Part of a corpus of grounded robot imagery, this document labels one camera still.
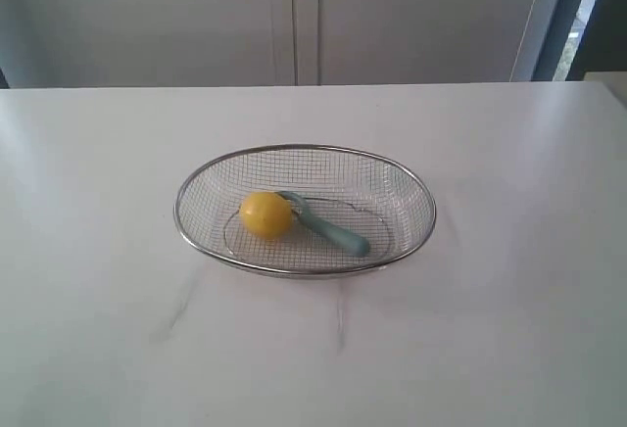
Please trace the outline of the yellow lemon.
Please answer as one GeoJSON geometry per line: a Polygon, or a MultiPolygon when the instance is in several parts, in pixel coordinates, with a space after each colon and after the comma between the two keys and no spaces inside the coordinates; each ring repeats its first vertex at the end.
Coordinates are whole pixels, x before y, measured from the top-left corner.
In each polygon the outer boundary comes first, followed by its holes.
{"type": "Polygon", "coordinates": [[[276,239],[292,225],[290,203],[275,192],[253,192],[239,208],[239,217],[247,231],[262,239],[276,239]]]}

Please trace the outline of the teal handled peeler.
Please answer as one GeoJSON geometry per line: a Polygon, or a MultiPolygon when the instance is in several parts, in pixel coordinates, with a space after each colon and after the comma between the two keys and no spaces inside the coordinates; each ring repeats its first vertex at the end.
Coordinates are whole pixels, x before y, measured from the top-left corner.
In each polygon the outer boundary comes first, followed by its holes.
{"type": "Polygon", "coordinates": [[[363,258],[369,253],[370,243],[366,238],[320,218],[312,212],[306,198],[290,191],[279,191],[278,195],[296,206],[298,221],[310,231],[353,257],[363,258]]]}

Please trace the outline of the oval steel mesh basket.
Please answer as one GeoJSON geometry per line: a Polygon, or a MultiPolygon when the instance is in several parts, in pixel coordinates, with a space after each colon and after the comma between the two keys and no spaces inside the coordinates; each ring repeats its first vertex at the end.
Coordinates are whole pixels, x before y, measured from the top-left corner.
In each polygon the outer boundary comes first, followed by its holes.
{"type": "Polygon", "coordinates": [[[339,278],[402,260],[433,233],[437,207],[409,168],[365,151],[315,144],[265,145],[234,151],[194,170],[180,186],[173,218],[195,250],[273,277],[339,278]],[[246,230],[239,208],[253,192],[295,192],[320,218],[366,238],[356,258],[310,231],[292,208],[292,225],[276,239],[246,230]]]}

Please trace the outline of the white cabinet doors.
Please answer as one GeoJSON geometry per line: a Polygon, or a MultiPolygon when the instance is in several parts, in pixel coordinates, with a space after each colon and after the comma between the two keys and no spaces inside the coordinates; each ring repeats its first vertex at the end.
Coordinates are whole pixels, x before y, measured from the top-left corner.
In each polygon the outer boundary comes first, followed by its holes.
{"type": "Polygon", "coordinates": [[[527,81],[557,0],[1,0],[13,87],[527,81]]]}

